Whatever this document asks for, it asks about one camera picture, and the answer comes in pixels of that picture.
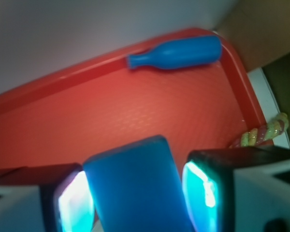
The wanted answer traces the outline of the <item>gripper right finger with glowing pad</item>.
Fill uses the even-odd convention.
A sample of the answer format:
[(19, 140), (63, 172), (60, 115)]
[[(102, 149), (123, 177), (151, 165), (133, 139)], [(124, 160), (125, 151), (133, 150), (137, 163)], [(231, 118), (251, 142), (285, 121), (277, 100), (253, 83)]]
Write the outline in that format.
[(197, 232), (290, 232), (290, 149), (191, 151), (182, 186)]

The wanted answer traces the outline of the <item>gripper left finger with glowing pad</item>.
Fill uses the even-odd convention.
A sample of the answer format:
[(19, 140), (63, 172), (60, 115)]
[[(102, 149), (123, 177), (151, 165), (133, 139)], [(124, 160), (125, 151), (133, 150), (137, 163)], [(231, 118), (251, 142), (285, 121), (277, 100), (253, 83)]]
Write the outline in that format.
[(80, 164), (0, 169), (0, 232), (91, 232), (94, 217)]

